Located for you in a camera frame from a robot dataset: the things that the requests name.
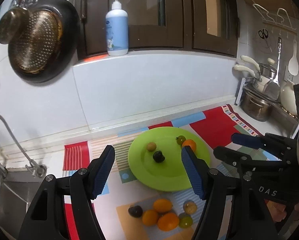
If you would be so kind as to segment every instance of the scissors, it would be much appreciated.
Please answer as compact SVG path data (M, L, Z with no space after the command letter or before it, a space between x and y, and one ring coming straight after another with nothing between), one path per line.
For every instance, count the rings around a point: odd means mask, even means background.
M262 29L262 30L258 31L258 35L259 35L263 40L265 40L267 47L270 48L270 51L272 52L272 48L271 48L271 47L268 45L268 43L267 43L268 31L267 31L266 29Z

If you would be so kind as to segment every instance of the faucet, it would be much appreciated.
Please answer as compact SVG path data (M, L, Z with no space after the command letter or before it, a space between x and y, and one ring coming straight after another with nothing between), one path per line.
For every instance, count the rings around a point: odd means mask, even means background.
M10 134L10 136L12 137L13 141L16 143L17 147L20 149L20 151L24 154L24 156L28 159L28 161L30 162L30 165L25 165L25 167L27 168L28 171L30 171L32 173L33 176L37 176L38 178L42 178L46 175L46 167L44 165L38 165L36 163L36 161L34 161L33 159L31 159L26 152L24 151L24 149L22 148L22 146L18 143L18 141L16 140L14 134L12 133L10 127L8 126L7 122L5 121L5 119L0 115L0 120L3 122L3 124L5 125L6 129L8 130L8 133ZM0 172L2 173L2 176L5 178L8 171L6 170L6 168L0 163Z

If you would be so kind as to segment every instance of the green plate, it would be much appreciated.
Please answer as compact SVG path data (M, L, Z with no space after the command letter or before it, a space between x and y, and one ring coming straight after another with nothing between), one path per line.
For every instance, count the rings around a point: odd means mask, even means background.
M176 137L184 135L196 142L196 156L210 163L205 143L198 136L177 127L158 127L140 134L128 151L128 164L134 176L143 184L160 191L178 191L191 187L181 160L181 146ZM153 153L146 150L148 143L157 145L155 151L162 151L165 160L156 163Z

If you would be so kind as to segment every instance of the bottle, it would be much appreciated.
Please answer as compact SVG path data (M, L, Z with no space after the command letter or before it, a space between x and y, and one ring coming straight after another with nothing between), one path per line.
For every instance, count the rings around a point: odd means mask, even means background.
M112 3L112 10L106 14L106 41L110 56L128 52L128 13L122 10L119 0Z

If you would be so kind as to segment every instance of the orange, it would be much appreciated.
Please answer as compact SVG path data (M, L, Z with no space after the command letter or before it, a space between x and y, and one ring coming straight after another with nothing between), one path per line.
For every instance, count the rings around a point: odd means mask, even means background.
M194 142L192 139L187 139L186 141L183 142L182 147L184 146L189 146L191 147L192 151L196 151L196 142Z
M163 231L171 231L177 228L179 224L179 218L175 213L167 213L159 218L157 226Z
M157 211L158 213L165 213L172 209L173 204L171 201L165 198L160 198L156 200L153 204L153 209Z
M146 210L142 216L142 222L144 225L150 227L157 223L158 213L155 210Z

